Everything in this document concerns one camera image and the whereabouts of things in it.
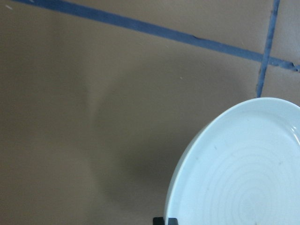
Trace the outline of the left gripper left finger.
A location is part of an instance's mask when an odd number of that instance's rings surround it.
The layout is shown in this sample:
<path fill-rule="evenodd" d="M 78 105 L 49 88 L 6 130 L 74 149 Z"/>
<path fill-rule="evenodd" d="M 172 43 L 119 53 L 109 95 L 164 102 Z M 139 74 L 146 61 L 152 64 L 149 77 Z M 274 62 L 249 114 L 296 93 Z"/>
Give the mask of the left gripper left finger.
<path fill-rule="evenodd" d="M 163 217 L 154 217 L 152 220 L 153 225 L 164 225 L 164 218 Z"/>

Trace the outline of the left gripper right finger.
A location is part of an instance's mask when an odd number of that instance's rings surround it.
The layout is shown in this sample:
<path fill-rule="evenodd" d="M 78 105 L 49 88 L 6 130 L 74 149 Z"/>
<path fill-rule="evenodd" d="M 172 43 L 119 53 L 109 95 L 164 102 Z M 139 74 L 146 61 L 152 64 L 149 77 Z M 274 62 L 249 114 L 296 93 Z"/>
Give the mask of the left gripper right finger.
<path fill-rule="evenodd" d="M 178 225 L 178 220 L 177 218 L 168 218 L 167 220 L 167 225 Z"/>

